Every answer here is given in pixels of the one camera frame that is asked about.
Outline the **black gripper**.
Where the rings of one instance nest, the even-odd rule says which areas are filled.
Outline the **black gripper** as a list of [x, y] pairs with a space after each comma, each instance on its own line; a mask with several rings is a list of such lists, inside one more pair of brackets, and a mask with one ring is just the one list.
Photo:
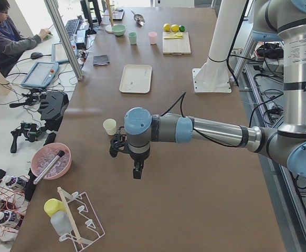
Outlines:
[[118, 155], [119, 152], [129, 154], [130, 157], [134, 160], [133, 178], [141, 179], [142, 168], [144, 168], [144, 159], [139, 157], [139, 154], [130, 150], [126, 134], [121, 133], [122, 128], [124, 128], [124, 126], [118, 127], [116, 133], [113, 135], [110, 141], [109, 153], [111, 157], [114, 158]]

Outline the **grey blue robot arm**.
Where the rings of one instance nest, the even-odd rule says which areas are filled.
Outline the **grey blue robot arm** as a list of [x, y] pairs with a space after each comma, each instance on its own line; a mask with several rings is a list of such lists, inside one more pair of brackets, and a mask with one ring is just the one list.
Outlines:
[[128, 154], [133, 176], [140, 179], [151, 142], [187, 143], [205, 139], [247, 148], [306, 177], [306, 1], [256, 1], [253, 36], [283, 41], [283, 123], [278, 128], [226, 124], [166, 113], [152, 115], [133, 108], [124, 117], [125, 133], [116, 133], [110, 155]]

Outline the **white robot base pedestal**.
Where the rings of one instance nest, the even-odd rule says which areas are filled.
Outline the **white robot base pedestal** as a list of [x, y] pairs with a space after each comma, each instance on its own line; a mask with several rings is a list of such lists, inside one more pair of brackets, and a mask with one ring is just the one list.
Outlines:
[[201, 68], [193, 69], [196, 93], [230, 93], [227, 60], [233, 49], [237, 29], [242, 23], [248, 1], [223, 0], [220, 5], [208, 58]]

